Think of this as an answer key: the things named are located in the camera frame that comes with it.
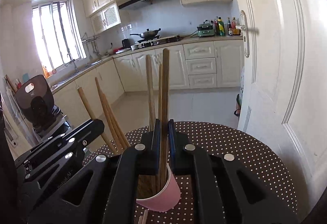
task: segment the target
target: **pink paper cup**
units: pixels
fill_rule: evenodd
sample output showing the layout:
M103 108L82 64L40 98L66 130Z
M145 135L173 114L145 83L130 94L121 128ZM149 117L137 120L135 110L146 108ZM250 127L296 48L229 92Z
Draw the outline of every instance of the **pink paper cup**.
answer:
M180 189L175 177L167 164L168 180L165 187L155 196L146 199L136 199L136 203L152 211L165 212L177 205L180 199Z

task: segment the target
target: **window frame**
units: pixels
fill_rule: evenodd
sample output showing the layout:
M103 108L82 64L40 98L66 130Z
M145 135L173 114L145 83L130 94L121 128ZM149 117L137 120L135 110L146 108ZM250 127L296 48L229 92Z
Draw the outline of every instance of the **window frame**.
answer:
M39 11L42 37L43 37L43 41L44 41L44 45L45 45L45 50L46 50L46 53L48 55L48 59L49 59L49 62L51 64L52 70L55 69L55 70L58 70L58 71L66 68L66 67L68 67L70 65L70 63L69 62L68 63L65 63L64 60L63 60L63 55L62 55L62 52L60 51L60 47L59 47L59 40L58 40L57 32L56 32L56 29L54 29L55 36L56 36L57 47L59 49L59 53L60 53L60 56L61 56L61 59L62 59L63 64L60 65L57 68L55 68L53 66L52 59L51 59L51 56L49 54L48 46L47 46L47 43L46 43L46 40L45 40L45 34L44 34L44 29L43 29L43 24L42 24L42 19L41 19L41 7L42 6L49 6L50 7L50 12L51 12L51 16L52 16L52 22L53 22L53 26L55 28L56 26L55 26L55 22L54 22L54 18L53 18L53 4L59 4L58 14L59 14L59 21L60 21L60 29L61 29L61 32L63 34L63 38L64 38L64 41L65 41L65 44L66 44L67 52L70 53L70 49L68 47L66 36L65 36L65 31L63 29L63 22L62 22L62 17L61 17L61 12L60 12L60 4L61 3L65 3L66 4L66 8L67 8L67 12L68 12L68 17L70 19L69 25L70 25L71 32L73 34L73 38L74 38L74 41L75 41L75 46L74 47L76 48L77 54L79 56L79 58L75 60L77 62L77 61L80 61L80 60L85 59L86 56L84 57L83 54L82 54L82 51L81 51L81 48L83 48L83 46L80 44L80 42L78 40L78 33L77 33L77 30L76 30L76 23L75 23L75 20L74 20L73 9L72 9L72 4L71 4L70 0L55 0L55 1L44 2L44 3L40 3L40 4L37 4L37 5L33 5L32 6L32 11L34 9L38 9L38 11Z

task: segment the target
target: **drawer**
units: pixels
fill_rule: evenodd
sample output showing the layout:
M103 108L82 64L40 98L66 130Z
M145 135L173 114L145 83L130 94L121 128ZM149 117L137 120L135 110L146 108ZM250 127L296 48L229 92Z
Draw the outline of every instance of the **drawer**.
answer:
M213 41L184 44L183 47L187 60L215 57Z
M217 87L216 74L189 75L190 88L213 88Z
M188 75L216 73L216 59L187 60Z

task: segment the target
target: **door handle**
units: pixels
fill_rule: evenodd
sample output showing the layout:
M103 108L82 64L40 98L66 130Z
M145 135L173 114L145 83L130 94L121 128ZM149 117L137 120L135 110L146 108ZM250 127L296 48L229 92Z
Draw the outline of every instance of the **door handle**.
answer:
M248 58L250 56L250 43L249 43L249 29L247 26L247 18L246 14L243 10L240 12L241 16L241 24L240 26L236 26L237 29L241 29L243 32L243 38L244 38L244 56L245 58Z

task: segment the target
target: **green appliance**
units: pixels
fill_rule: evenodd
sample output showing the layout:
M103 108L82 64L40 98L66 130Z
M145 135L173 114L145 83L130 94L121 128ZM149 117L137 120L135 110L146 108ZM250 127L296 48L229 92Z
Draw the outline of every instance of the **green appliance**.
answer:
M199 37L213 37L215 35L215 27L212 23L207 23L205 20L203 24L197 27L197 35Z

